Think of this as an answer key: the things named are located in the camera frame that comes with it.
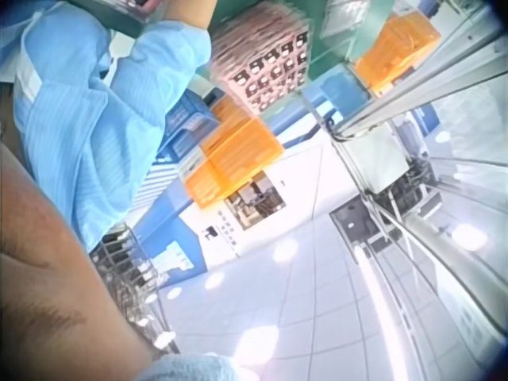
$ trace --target orange plastic cover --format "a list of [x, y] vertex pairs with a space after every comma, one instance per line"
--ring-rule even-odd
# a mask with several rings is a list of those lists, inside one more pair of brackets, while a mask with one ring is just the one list
[[423, 60], [440, 40], [441, 35], [424, 14], [415, 11], [393, 16], [374, 46], [356, 61], [356, 73], [373, 91], [381, 90]]
[[259, 118], [249, 117], [231, 98], [224, 97], [212, 111], [221, 125], [197, 148], [202, 155], [197, 169], [183, 176], [201, 208], [230, 196], [284, 150]]

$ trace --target person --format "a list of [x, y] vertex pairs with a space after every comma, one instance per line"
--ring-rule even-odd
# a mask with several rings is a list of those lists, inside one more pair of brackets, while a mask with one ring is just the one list
[[0, 149], [2, 379], [243, 381], [244, 371], [222, 357], [159, 359], [58, 210]]
[[4, 113], [2, 139], [87, 252], [129, 211], [166, 113], [210, 59], [216, 2], [167, 2], [164, 19], [119, 59], [110, 87], [102, 73], [112, 33], [90, 13], [32, 0], [2, 15], [2, 109], [12, 114]]
[[210, 58], [215, 2], [171, 0], [111, 87], [100, 74], [110, 32], [87, 12], [39, 1], [2, 15], [2, 379], [239, 379], [218, 356], [160, 359], [87, 257], [129, 208], [164, 115]]

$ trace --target hand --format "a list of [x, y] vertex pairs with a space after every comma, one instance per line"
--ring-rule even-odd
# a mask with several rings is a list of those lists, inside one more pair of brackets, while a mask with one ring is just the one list
[[217, 0], [167, 0], [166, 20], [177, 20], [208, 29]]

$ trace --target light blue lab coat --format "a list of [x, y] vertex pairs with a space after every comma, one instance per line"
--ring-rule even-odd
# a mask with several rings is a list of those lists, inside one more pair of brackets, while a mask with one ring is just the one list
[[29, 172], [90, 251], [127, 214], [165, 114], [210, 59], [210, 36], [178, 21], [150, 25], [108, 87], [99, 73], [110, 65], [111, 32], [88, 12], [30, 2], [2, 16], [0, 33]]

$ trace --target window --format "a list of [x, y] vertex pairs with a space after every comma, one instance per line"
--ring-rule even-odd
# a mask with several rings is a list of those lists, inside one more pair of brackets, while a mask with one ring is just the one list
[[225, 204], [243, 230], [253, 227], [286, 206], [264, 172], [258, 173], [242, 188], [231, 194]]

